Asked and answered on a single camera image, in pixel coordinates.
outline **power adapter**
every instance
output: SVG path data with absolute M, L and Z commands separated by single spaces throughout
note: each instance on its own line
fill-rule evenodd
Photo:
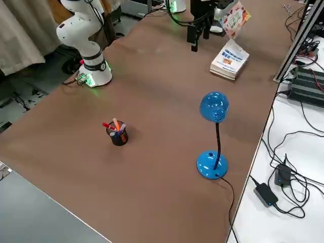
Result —
M 278 165 L 275 170 L 274 183 L 280 187 L 290 186 L 292 169 L 286 165 Z
M 256 194 L 258 199 L 262 202 L 262 204 L 267 208 L 274 205 L 278 201 L 278 198 L 271 191 L 270 187 L 268 187 L 268 185 L 265 183 L 259 184 L 251 175 L 250 177 L 257 185 L 257 187 L 254 189 L 254 193 Z

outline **green led light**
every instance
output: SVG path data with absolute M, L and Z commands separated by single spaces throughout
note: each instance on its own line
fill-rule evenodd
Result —
M 109 67 L 109 65 L 108 65 L 108 62 L 106 61 L 106 65 L 107 65 L 107 67 L 109 68 L 109 71 L 111 72 L 111 68 Z
M 172 11 L 172 13 L 175 13 L 177 11 L 177 2 L 176 1 L 171 3 L 171 11 Z
M 92 86 L 92 85 L 95 85 L 95 84 L 96 84 L 95 81 L 93 80 L 91 74 L 87 74 L 87 81 L 86 81 L 86 84 L 89 85 L 89 86 Z

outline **metal frame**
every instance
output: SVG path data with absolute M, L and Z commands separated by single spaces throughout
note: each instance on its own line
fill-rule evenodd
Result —
M 290 46 L 286 57 L 284 58 L 278 72 L 274 76 L 275 82 L 280 82 L 284 77 L 285 73 L 287 72 L 289 66 L 291 65 L 295 55 L 297 54 L 301 44 L 307 38 L 308 33 L 312 29 L 314 23 L 316 22 L 319 14 L 321 13 L 322 9 L 324 8 L 324 0 L 316 0 L 314 6 L 312 7 L 310 13 L 308 14 L 307 18 L 305 19 L 303 25 L 297 32 L 295 39 Z

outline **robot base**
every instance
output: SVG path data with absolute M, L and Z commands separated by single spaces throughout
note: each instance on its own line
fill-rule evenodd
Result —
M 109 83 L 112 79 L 111 70 L 106 63 L 107 67 L 105 70 L 100 71 L 90 71 L 82 65 L 79 69 L 80 74 L 85 74 L 87 76 L 86 85 L 89 87 L 102 86 Z

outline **pen holder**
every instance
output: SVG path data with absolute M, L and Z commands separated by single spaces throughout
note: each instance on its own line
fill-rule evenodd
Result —
M 121 127 L 124 123 L 122 121 L 118 121 L 119 127 Z M 113 122 L 109 123 L 112 127 L 115 127 L 115 124 Z M 116 146 L 123 146 L 128 141 L 128 134 L 126 132 L 126 128 L 118 134 L 118 132 L 115 132 L 114 136 L 111 136 L 110 133 L 113 132 L 113 130 L 106 128 L 107 134 L 110 136 L 111 141 Z

